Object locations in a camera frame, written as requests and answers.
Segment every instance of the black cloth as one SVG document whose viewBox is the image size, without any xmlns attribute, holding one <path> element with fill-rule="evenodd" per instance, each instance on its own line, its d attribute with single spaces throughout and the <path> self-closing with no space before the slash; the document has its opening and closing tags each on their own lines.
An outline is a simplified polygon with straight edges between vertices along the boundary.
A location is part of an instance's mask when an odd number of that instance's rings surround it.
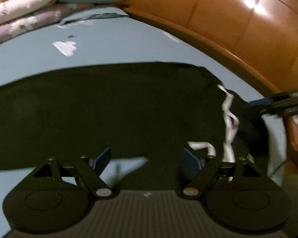
<svg viewBox="0 0 298 238">
<path fill-rule="evenodd" d="M 223 155 L 226 94 L 218 84 L 204 67 L 152 62 L 62 69 L 4 85 L 0 170 L 34 167 L 47 157 L 66 165 L 110 146 L 113 158 L 149 160 L 121 181 L 126 188 L 172 188 L 188 141 L 209 142 Z M 231 93 L 240 120 L 235 156 L 251 153 L 266 171 L 265 124 L 246 120 L 247 103 Z"/>
</svg>

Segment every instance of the white string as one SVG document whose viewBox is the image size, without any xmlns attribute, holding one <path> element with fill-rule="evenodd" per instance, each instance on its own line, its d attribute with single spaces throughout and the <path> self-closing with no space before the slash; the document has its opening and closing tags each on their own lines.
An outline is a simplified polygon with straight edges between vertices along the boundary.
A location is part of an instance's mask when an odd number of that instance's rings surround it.
<svg viewBox="0 0 298 238">
<path fill-rule="evenodd" d="M 234 151 L 232 148 L 232 142 L 238 130 L 239 120 L 238 118 L 231 113 L 229 110 L 234 96 L 226 91 L 226 89 L 218 85 L 218 87 L 226 93 L 226 98 L 222 104 L 224 121 L 226 125 L 226 135 L 225 135 L 225 142 L 223 144 L 224 147 L 224 155 L 223 155 L 223 162 L 235 162 Z"/>
<path fill-rule="evenodd" d="M 199 149 L 206 149 L 207 148 L 207 155 L 216 156 L 215 148 L 208 142 L 194 142 L 189 141 L 188 145 L 193 150 L 199 150 Z"/>
</svg>

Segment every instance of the ribbed rubber surface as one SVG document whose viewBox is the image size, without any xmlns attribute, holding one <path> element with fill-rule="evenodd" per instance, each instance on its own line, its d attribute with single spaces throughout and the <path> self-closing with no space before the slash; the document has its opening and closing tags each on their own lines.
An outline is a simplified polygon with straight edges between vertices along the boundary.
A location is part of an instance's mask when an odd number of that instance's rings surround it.
<svg viewBox="0 0 298 238">
<path fill-rule="evenodd" d="M 197 201 L 174 191 L 121 191 L 97 201 L 85 219 L 48 235 L 12 230 L 6 238 L 235 238 L 254 237 L 224 229 L 207 216 Z M 257 238 L 288 238 L 282 231 Z"/>
</svg>

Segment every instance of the wooden bed frame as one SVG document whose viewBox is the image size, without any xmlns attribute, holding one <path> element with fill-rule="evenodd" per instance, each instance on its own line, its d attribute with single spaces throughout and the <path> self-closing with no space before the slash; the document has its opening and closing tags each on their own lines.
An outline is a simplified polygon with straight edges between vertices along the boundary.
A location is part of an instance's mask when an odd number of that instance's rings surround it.
<svg viewBox="0 0 298 238">
<path fill-rule="evenodd" d="M 298 89 L 298 0 L 129 0 L 119 6 L 215 59 L 263 96 Z M 298 165 L 298 125 L 284 119 Z"/>
</svg>

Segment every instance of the light blue bedsheet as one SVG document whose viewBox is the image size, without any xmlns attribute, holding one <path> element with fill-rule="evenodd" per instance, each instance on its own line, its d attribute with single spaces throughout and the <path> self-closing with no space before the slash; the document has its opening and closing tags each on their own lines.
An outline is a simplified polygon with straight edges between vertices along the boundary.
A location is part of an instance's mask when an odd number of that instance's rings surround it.
<svg viewBox="0 0 298 238">
<path fill-rule="evenodd" d="M 170 34 L 130 18 L 88 20 L 62 26 L 51 25 L 28 32 L 0 45 L 0 86 L 41 72 L 55 69 L 107 63 L 170 61 L 204 66 L 226 88 L 244 100 L 261 99 L 254 88 L 221 64 Z M 286 159 L 286 135 L 281 119 L 264 116 L 269 129 L 270 173 Z M 112 162 L 104 179 L 117 162 Z M 122 172 L 141 165 L 138 161 L 122 164 Z M 0 237 L 9 226 L 2 213 L 5 195 L 28 173 L 29 169 L 0 172 Z M 273 180 L 281 184 L 283 169 Z"/>
</svg>

